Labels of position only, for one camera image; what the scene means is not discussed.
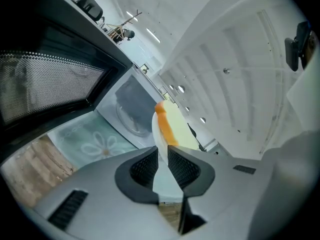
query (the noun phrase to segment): camera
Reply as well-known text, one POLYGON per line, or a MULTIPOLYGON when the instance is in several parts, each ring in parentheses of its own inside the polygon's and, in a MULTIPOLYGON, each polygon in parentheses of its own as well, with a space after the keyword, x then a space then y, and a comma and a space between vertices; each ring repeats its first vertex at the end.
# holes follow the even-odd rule
POLYGON ((307 60, 305 50, 310 36, 310 26, 308 21, 300 22, 296 27, 296 37, 294 39, 286 38, 285 45, 285 61, 293 71, 298 70, 299 58, 302 67, 305 68, 307 60))

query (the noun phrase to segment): yellow object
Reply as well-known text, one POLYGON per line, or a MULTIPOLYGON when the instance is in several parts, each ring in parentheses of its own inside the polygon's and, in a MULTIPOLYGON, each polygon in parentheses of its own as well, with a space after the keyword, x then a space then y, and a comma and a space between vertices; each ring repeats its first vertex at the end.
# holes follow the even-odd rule
POLYGON ((155 106, 159 128, 168 145, 197 150, 199 144, 179 108, 169 100, 155 106))

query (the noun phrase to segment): vent slot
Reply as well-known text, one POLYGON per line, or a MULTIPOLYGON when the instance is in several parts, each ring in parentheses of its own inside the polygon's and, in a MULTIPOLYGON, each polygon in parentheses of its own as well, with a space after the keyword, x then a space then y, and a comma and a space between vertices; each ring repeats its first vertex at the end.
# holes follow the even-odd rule
POLYGON ((255 168, 251 168, 251 167, 247 167, 247 166, 243 166, 243 165, 236 165, 235 167, 233 167, 233 169, 239 171, 239 172, 243 172, 246 174, 254 174, 256 172, 255 168))
POLYGON ((88 193, 81 190, 74 190, 55 210, 49 218, 49 222, 61 230, 65 230, 80 206, 86 199, 88 193))

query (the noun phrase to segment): flower design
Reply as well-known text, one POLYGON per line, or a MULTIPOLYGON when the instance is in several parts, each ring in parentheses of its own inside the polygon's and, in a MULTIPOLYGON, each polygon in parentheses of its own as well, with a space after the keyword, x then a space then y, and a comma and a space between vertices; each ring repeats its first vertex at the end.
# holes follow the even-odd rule
POLYGON ((92 136, 95 144, 84 143, 81 146, 81 151, 89 156, 96 157, 96 161, 125 152, 122 149, 117 149, 117 138, 113 135, 109 136, 106 141, 98 131, 95 131, 92 136))

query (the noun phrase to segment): mesh grille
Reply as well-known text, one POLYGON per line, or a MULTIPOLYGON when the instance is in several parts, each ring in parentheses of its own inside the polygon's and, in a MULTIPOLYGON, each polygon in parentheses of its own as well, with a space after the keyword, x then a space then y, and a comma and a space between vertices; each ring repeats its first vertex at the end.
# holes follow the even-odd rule
POLYGON ((169 169, 182 190, 199 177, 200 168, 198 165, 169 148, 168 160, 169 169))
POLYGON ((158 150, 133 164, 130 175, 140 185, 152 190, 154 177, 158 170, 158 150))
POLYGON ((0 111, 4 123, 86 99, 103 71, 43 53, 0 52, 0 111))

